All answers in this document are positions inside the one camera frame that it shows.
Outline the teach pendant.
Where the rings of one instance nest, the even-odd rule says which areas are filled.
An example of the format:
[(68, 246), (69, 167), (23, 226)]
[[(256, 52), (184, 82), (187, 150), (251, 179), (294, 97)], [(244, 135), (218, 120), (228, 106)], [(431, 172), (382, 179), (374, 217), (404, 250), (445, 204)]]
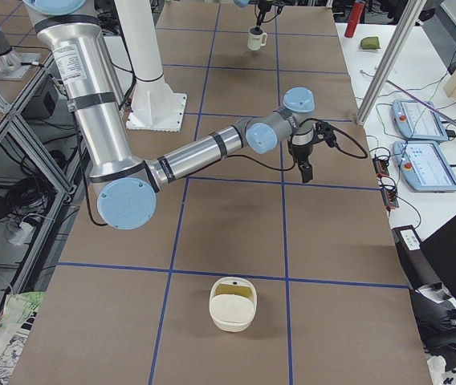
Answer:
[(456, 176), (433, 140), (398, 140), (393, 143), (401, 177), (415, 192), (456, 192)]
[(392, 113), (398, 131), (406, 139), (437, 142), (449, 139), (438, 114), (417, 101), (396, 99)]

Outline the near teach pendant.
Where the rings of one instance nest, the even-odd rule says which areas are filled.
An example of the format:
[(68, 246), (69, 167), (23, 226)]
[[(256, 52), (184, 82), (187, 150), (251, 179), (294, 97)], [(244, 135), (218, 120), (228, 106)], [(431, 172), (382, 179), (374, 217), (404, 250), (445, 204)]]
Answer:
[(393, 143), (401, 177), (415, 192), (456, 192), (456, 176), (433, 140), (398, 140)]

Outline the red cylinder bottle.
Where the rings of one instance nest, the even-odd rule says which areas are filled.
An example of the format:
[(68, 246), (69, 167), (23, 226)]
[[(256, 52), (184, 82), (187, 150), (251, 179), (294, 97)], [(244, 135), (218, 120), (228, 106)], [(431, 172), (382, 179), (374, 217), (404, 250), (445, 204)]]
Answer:
[(345, 38), (352, 38), (355, 34), (357, 25), (360, 22), (360, 17), (364, 11), (365, 0), (355, 0), (351, 12), (348, 16), (347, 26), (344, 31)]

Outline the patterned cloth bag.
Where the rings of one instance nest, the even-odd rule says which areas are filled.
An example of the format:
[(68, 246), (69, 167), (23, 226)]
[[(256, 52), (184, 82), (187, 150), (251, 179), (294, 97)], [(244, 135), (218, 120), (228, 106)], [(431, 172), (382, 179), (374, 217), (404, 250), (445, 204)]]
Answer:
[(43, 291), (7, 296), (0, 313), (0, 384), (10, 382), (44, 297)]

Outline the far teach pendant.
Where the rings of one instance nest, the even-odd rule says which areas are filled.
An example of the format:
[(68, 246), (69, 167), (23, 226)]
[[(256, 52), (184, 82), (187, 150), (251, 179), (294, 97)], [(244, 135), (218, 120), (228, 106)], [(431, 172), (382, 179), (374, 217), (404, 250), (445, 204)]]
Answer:
[(406, 139), (437, 142), (449, 139), (438, 114), (417, 101), (396, 99), (392, 113), (398, 131)]

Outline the aluminium frame rack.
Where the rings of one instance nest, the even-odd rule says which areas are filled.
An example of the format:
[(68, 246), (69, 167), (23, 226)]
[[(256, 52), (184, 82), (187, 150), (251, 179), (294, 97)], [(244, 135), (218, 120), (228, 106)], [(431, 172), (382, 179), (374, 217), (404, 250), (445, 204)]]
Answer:
[[(0, 293), (34, 289), (35, 274), (48, 278), (43, 266), (54, 241), (64, 239), (84, 199), (83, 171), (88, 166), (84, 142), (60, 95), (55, 111), (43, 118), (42, 108), (30, 109), (43, 84), (58, 78), (47, 48), (17, 46), (17, 52), (41, 54), (22, 80), (0, 80), (0, 95), (8, 112), (0, 114), (0, 197), (12, 213), (0, 220)], [(27, 119), (32, 111), (34, 118)]]

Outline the aluminium frame post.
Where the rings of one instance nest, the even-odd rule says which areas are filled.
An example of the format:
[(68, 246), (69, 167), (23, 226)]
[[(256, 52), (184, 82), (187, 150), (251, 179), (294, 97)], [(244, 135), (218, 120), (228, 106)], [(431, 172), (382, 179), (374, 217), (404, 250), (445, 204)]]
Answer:
[(411, 0), (406, 4), (404, 12), (396, 25), (392, 38), (386, 47), (385, 53), (358, 109), (355, 118), (357, 125), (363, 126), (365, 124), (374, 103), (377, 101), (381, 89), (385, 85), (385, 82), (393, 69), (393, 65), (397, 61), (397, 57), (401, 53), (401, 50), (426, 3), (426, 0)]

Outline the black white device box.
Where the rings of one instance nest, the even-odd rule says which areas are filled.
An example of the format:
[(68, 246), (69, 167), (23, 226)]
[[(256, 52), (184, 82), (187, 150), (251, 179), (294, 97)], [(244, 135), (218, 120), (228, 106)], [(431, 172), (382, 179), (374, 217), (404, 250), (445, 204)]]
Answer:
[(416, 290), (422, 286), (441, 283), (423, 252), (421, 238), (412, 225), (391, 229), (397, 255), (407, 277), (409, 286)]

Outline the white HOME mug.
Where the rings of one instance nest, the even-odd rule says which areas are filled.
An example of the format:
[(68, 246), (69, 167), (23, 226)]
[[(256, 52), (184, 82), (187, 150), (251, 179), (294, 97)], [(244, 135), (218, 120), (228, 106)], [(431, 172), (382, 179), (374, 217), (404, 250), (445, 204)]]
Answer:
[(267, 33), (260, 28), (253, 27), (248, 31), (247, 47), (251, 51), (258, 51), (267, 45)]

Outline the black orange adapter board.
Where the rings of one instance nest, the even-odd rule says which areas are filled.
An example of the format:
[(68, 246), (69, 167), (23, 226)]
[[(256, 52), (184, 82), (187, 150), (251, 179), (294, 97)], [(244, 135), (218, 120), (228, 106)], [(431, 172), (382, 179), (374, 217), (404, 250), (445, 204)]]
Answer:
[(386, 159), (381, 159), (377, 156), (373, 157), (373, 167), (377, 178), (384, 178), (390, 176), (389, 174), (389, 162)]

